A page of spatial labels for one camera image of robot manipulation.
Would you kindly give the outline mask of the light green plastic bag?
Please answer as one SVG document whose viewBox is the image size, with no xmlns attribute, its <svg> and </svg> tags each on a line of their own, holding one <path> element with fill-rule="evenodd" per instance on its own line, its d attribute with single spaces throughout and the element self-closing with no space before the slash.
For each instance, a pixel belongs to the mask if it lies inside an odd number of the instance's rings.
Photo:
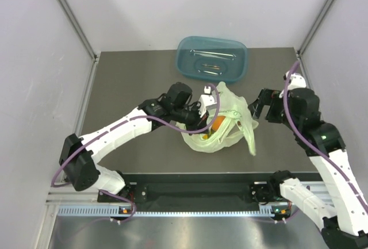
<svg viewBox="0 0 368 249">
<path fill-rule="evenodd" d="M 247 101 L 230 91 L 225 82 L 219 82 L 217 91 L 220 96 L 220 110 L 210 127 L 210 133 L 183 133 L 184 142 L 194 151 L 211 154 L 244 139 L 249 153 L 255 156 L 254 129 L 258 127 L 258 122 L 252 118 Z"/>
</svg>

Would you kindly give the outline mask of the orange peach fruit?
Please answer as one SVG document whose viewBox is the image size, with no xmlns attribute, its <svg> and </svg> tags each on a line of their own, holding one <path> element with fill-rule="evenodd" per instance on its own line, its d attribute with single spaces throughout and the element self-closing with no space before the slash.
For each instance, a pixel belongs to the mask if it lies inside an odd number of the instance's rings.
<svg viewBox="0 0 368 249">
<path fill-rule="evenodd" d="M 211 132 L 216 132 L 218 131 L 219 127 L 221 127 L 221 124 L 224 122 L 224 120 L 226 119 L 225 116 L 217 116 L 215 121 L 213 122 L 212 126 L 211 126 Z"/>
</svg>

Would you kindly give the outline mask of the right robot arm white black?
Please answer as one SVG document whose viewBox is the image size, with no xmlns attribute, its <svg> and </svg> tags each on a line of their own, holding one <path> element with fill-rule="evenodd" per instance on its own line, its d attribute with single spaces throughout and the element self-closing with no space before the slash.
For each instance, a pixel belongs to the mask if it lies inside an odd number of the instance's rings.
<svg viewBox="0 0 368 249">
<path fill-rule="evenodd" d="M 248 108 L 259 118 L 265 106 L 269 107 L 266 121 L 293 131 L 297 144 L 317 168 L 332 205 L 287 170 L 271 174 L 265 191 L 252 185 L 254 199 L 291 202 L 313 221 L 328 248 L 367 248 L 367 202 L 352 173 L 340 132 L 321 119 L 319 97 L 308 88 L 288 92 L 262 89 Z"/>
</svg>

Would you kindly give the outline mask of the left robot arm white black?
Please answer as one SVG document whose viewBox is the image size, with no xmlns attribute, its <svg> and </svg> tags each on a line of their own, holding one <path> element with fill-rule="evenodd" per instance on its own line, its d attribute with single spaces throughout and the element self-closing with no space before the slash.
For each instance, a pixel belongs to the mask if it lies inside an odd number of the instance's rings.
<svg viewBox="0 0 368 249">
<path fill-rule="evenodd" d="M 130 196 L 130 187 L 118 171 L 99 165 L 109 153 L 130 140 L 150 133 L 170 122 L 178 122 L 187 134 L 204 133 L 208 129 L 208 111 L 217 103 L 207 86 L 198 101 L 192 102 L 191 88 L 177 82 L 157 98 L 147 99 L 129 114 L 110 125 L 81 137 L 76 134 L 64 140 L 59 159 L 61 169 L 75 191 L 88 188 L 105 190 L 118 201 Z"/>
</svg>

